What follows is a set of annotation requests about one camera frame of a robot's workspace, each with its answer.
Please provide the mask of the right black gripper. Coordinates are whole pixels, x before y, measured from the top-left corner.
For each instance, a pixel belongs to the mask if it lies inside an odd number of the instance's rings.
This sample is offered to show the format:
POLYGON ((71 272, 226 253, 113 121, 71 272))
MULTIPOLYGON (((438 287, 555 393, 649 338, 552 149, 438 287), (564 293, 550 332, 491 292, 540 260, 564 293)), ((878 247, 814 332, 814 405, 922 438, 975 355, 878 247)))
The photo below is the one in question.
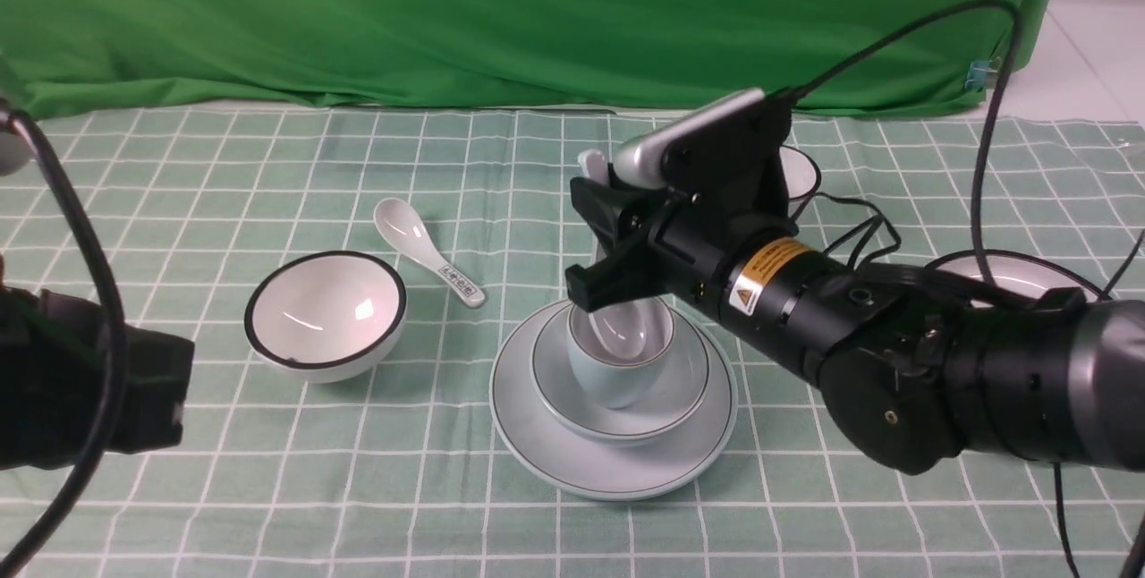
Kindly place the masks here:
POLYGON ((570 180, 572 209, 602 243, 617 243, 589 268, 564 270, 564 290, 585 312, 666 293, 722 288, 749 251, 793 236, 784 167, 777 155, 791 130, 785 98, 720 130, 670 149, 669 187, 570 180))

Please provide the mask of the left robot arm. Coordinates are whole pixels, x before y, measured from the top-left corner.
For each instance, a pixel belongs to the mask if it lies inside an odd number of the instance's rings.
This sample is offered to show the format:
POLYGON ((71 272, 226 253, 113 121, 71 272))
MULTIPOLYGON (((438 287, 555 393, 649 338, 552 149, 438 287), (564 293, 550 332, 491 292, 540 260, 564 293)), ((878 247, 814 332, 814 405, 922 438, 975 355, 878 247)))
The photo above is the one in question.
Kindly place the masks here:
POLYGON ((95 301, 3 285, 3 472, 97 467, 177 445, 195 345, 131 325, 97 230, 60 156, 3 94, 3 175, 35 163, 89 269, 95 301))

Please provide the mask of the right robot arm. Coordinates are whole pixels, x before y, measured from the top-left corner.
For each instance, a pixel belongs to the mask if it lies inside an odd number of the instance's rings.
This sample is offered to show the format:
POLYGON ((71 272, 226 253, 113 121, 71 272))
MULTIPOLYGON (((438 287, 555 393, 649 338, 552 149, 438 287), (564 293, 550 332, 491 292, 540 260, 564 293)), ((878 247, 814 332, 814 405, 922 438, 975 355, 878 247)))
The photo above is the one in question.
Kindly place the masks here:
POLYGON ((1001 295, 940 269, 851 268, 797 239, 777 150, 785 98, 741 92, 570 182, 605 260, 564 274, 593 312, 673 295, 818 389, 876 464, 919 475, 962 451, 1142 472, 1142 302, 1001 295))

